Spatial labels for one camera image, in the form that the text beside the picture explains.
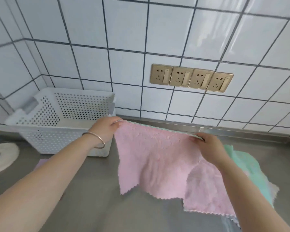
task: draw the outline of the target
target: green towel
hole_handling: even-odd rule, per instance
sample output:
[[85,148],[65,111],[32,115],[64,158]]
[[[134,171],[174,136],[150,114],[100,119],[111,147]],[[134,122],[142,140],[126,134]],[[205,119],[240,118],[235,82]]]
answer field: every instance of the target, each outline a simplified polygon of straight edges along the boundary
[[231,145],[224,145],[224,149],[237,166],[240,167],[249,179],[259,188],[266,200],[273,207],[271,191],[268,187],[268,179],[261,171],[258,161],[246,152],[234,151]]

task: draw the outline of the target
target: stainless steel countertop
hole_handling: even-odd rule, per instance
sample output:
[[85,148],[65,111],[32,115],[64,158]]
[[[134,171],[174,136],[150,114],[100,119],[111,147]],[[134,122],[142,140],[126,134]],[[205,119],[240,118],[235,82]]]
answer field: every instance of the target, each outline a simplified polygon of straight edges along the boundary
[[[290,225],[290,147],[226,137],[222,141],[259,161],[281,189],[275,208]],[[50,157],[27,144],[20,148],[18,159],[0,172],[0,194],[32,171],[39,159]],[[120,195],[118,162],[114,140],[108,157],[88,157],[40,231],[240,231],[218,215],[184,212],[180,199],[155,199],[138,187]]]

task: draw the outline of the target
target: forearm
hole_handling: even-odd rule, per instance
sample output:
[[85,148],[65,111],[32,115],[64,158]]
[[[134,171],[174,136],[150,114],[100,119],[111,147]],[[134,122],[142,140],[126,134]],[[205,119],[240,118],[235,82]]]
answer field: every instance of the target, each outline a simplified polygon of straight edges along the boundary
[[0,196],[0,231],[38,231],[98,143],[91,135],[82,136],[5,191]]
[[217,166],[243,232],[289,232],[290,227],[232,161]]

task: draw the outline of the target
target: bracelet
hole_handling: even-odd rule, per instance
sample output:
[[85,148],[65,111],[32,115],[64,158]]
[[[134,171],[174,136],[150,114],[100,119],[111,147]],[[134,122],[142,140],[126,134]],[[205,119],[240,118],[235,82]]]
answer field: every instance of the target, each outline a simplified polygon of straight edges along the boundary
[[97,149],[103,149],[103,148],[105,147],[105,142],[102,140],[102,138],[101,138],[99,135],[97,135],[97,134],[95,134],[95,133],[92,133],[92,132],[89,132],[89,131],[87,131],[87,132],[85,132],[85,133],[82,133],[82,136],[83,136],[84,134],[91,134],[91,135],[94,135],[94,136],[96,136],[97,138],[99,138],[99,139],[102,141],[102,143],[103,143],[103,147],[94,147],[94,148],[97,148]]

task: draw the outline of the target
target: pink towel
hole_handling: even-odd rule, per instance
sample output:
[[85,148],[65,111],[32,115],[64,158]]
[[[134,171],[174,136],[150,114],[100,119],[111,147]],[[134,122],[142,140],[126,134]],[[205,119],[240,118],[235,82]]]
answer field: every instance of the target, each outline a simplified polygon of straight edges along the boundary
[[115,139],[121,194],[140,185],[156,198],[184,199],[186,211],[235,215],[220,172],[194,137],[124,121]]

